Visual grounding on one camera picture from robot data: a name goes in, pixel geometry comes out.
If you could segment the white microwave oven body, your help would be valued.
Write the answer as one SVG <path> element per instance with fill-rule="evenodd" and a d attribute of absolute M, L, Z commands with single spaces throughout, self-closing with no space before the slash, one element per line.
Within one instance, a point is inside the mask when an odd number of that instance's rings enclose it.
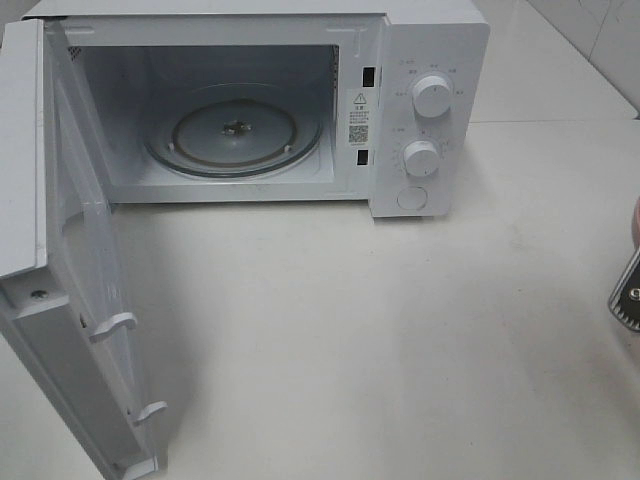
<path fill-rule="evenodd" d="M 364 201 L 373 216 L 429 217 L 451 204 L 490 28 L 470 1 L 42 1 L 20 20 L 58 20 L 86 51 L 84 75 L 106 145 L 99 164 L 114 203 Z M 450 109 L 423 118 L 411 88 L 452 84 Z M 293 164 L 238 179 L 196 177 L 152 157 L 150 101 L 219 84 L 258 83 L 323 100 L 323 133 Z M 438 149 L 413 177 L 404 149 Z M 407 187 L 426 206 L 403 210 Z"/>

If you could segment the white microwave door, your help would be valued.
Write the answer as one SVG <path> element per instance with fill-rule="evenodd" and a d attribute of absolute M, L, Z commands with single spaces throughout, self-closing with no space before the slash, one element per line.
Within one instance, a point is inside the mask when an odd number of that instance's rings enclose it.
<path fill-rule="evenodd" d="M 58 20 L 5 27 L 1 331 L 100 474 L 138 479 L 166 403 L 144 382 L 85 58 Z"/>

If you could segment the upper white power knob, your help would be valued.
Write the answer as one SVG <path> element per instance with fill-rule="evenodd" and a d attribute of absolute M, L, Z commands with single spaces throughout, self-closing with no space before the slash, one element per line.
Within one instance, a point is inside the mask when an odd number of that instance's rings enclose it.
<path fill-rule="evenodd" d="M 423 118 L 436 118 L 451 107 L 453 87 L 442 74 L 430 73 L 418 79 L 411 88 L 415 112 Z"/>

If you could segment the white timer knob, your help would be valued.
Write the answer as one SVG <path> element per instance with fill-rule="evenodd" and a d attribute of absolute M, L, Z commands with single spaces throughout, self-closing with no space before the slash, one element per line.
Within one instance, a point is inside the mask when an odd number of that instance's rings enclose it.
<path fill-rule="evenodd" d="M 440 166 L 441 156 L 431 141 L 415 141 L 403 152 L 405 170 L 413 177 L 427 177 L 435 173 Z"/>

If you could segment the round white door release button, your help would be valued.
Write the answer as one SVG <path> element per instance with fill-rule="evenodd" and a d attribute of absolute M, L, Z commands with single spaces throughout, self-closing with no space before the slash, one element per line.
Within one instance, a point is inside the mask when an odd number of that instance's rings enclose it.
<path fill-rule="evenodd" d="M 421 210 L 426 206 L 427 201 L 427 191 L 415 186 L 403 189 L 397 197 L 397 204 L 403 210 Z"/>

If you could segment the glass microwave turntable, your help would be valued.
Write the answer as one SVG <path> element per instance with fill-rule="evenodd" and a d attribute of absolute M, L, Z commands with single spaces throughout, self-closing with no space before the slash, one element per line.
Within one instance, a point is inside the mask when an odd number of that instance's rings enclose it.
<path fill-rule="evenodd" d="M 238 179 L 295 163 L 323 133 L 323 100 L 269 84 L 219 84 L 150 101 L 142 139 L 170 169 Z"/>

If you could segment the pink round plate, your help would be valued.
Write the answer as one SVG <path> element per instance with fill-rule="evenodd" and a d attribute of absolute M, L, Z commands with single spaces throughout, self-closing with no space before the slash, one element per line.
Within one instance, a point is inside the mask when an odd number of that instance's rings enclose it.
<path fill-rule="evenodd" d="M 632 238 L 635 245 L 640 242 L 640 198 L 636 200 L 632 216 Z"/>

